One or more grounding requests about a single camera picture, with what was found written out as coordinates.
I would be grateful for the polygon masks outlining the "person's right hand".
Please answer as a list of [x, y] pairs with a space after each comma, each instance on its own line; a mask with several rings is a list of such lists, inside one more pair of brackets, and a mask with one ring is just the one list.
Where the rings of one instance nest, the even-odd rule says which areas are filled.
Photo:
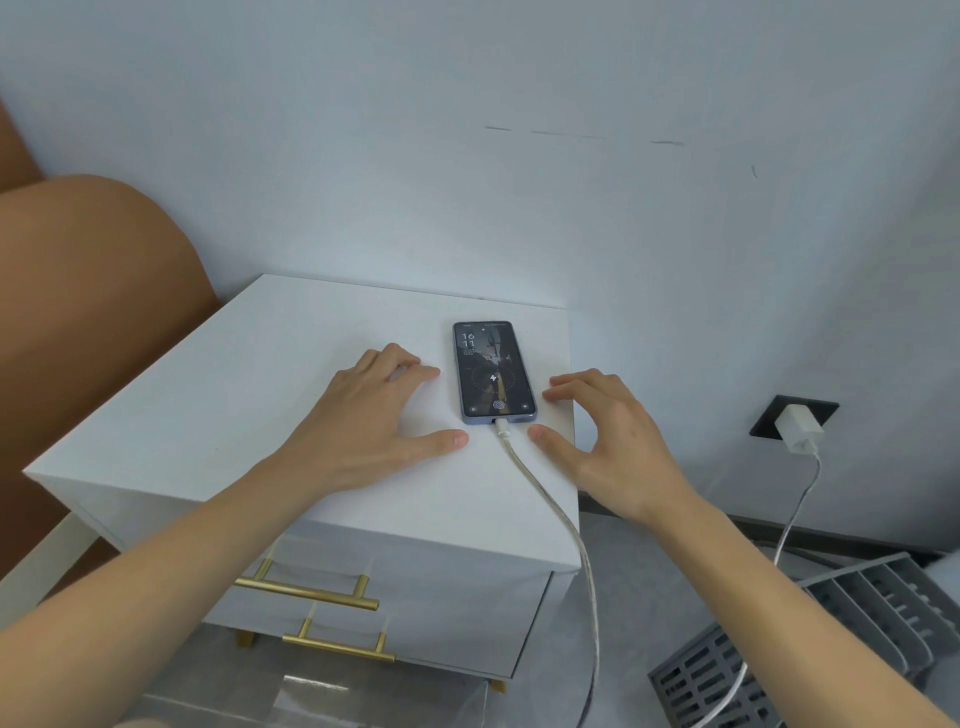
[[644, 406], [615, 374], [604, 373], [604, 390], [574, 382], [545, 389], [549, 403], [573, 402], [596, 428], [590, 488], [579, 488], [614, 514], [649, 528], [703, 511], [709, 503], [695, 491]]

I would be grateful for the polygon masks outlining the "person's left hand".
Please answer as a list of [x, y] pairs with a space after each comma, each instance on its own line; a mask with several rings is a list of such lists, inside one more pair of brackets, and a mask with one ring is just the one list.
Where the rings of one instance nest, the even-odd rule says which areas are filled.
[[440, 375], [419, 365], [381, 372], [382, 349], [368, 349], [331, 379], [316, 404], [271, 456], [284, 477], [320, 496], [368, 487], [392, 469], [392, 442], [417, 390]]

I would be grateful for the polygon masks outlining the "person's left forearm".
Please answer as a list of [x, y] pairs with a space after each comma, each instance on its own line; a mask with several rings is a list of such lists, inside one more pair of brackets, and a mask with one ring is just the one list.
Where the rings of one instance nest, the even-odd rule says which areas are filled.
[[112, 728], [237, 577], [330, 492], [277, 453], [0, 630], [0, 728]]

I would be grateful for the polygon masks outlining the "person's right forearm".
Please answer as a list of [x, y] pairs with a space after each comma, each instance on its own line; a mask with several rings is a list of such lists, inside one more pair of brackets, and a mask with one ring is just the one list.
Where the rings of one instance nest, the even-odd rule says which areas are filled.
[[960, 728], [696, 492], [668, 495], [644, 524], [788, 728]]

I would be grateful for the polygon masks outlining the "blue smartphone with lit screen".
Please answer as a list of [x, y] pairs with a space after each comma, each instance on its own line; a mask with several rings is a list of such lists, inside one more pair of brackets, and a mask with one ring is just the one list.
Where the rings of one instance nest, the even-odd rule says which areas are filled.
[[532, 423], [538, 406], [510, 321], [452, 325], [462, 421]]

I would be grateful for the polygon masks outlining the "white nightstand with drawers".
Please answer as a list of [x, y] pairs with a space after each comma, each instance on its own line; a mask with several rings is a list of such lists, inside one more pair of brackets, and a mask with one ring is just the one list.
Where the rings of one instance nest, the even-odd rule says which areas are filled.
[[[395, 342], [441, 370], [405, 435], [464, 426], [452, 326], [512, 324], [534, 394], [570, 370], [559, 308], [265, 274], [35, 459], [24, 473], [126, 552], [274, 452], [331, 378]], [[491, 423], [467, 446], [324, 499], [254, 558], [270, 578], [349, 594], [368, 612], [231, 587], [204, 620], [282, 637], [305, 618], [381, 628], [398, 662], [509, 681], [581, 568], [577, 546]]]

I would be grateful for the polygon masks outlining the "dark grey baseboard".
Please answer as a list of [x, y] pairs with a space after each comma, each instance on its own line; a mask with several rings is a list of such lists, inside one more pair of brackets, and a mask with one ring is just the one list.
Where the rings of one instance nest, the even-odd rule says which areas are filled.
[[[785, 525], [748, 517], [728, 515], [733, 524], [752, 542], [773, 544], [779, 540]], [[925, 546], [890, 540], [876, 540], [794, 525], [785, 546], [793, 551], [829, 554], [861, 561], [907, 553], [918, 565], [927, 567], [948, 556], [948, 552]]]

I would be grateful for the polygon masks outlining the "white charger plug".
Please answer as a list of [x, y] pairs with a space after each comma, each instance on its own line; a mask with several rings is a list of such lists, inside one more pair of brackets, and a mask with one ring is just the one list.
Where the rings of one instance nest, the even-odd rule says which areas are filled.
[[774, 426], [790, 453], [819, 456], [824, 431], [810, 407], [801, 403], [787, 404], [775, 419]]

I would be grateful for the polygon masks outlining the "brown padded headboard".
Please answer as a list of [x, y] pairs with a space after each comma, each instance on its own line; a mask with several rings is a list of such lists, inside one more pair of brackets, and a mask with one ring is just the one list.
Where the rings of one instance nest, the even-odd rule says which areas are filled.
[[3, 580], [54, 537], [54, 587], [97, 538], [23, 472], [219, 308], [187, 235], [107, 176], [45, 176], [0, 99], [0, 608]]

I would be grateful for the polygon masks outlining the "grey slotted plastic basket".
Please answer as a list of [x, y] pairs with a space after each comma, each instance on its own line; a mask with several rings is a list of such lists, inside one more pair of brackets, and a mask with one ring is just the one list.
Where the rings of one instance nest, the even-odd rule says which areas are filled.
[[[960, 605], [906, 552], [796, 584], [915, 686], [960, 654]], [[671, 728], [696, 728], [726, 697], [741, 666], [733, 642], [714, 624], [653, 669], [649, 680]]]

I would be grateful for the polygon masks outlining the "black wall socket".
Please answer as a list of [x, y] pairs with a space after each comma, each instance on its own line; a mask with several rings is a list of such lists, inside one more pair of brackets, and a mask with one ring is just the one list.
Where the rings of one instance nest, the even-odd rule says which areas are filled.
[[792, 405], [805, 406], [809, 409], [811, 415], [820, 427], [832, 418], [834, 413], [841, 407], [840, 403], [836, 401], [791, 394], [775, 394], [750, 429], [750, 437], [777, 441], [783, 440], [782, 435], [776, 427], [776, 420], [780, 418], [786, 407]]

